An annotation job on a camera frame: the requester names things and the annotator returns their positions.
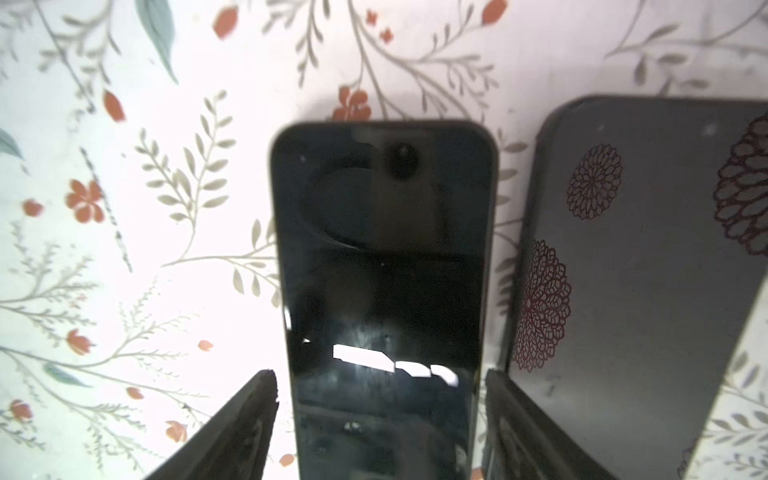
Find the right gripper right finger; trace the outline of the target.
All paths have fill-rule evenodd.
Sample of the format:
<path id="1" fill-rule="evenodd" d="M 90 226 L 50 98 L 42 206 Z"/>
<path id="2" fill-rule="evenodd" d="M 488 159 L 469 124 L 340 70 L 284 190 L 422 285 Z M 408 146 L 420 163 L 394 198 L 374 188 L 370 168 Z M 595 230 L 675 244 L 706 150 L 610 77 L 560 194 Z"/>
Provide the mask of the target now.
<path id="1" fill-rule="evenodd" d="M 508 375 L 486 374 L 487 479 L 612 479 Z"/>

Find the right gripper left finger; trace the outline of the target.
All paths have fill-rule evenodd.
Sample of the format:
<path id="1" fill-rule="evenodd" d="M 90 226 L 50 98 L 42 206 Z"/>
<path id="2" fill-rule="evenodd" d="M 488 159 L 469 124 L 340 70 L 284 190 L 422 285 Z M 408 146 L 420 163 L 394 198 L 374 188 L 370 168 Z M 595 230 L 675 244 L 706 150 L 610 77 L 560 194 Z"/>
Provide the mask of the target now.
<path id="1" fill-rule="evenodd" d="M 260 480 L 278 411 L 275 372 L 258 371 L 149 480 Z"/>

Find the purple-edged phone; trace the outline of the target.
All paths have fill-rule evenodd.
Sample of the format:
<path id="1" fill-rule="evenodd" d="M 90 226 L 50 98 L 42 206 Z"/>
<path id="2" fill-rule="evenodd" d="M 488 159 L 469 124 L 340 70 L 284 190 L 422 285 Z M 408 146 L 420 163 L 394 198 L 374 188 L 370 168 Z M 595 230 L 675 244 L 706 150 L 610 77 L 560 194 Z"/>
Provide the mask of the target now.
<path id="1" fill-rule="evenodd" d="M 300 123 L 270 155 L 299 475 L 471 472 L 498 152 L 469 121 Z"/>

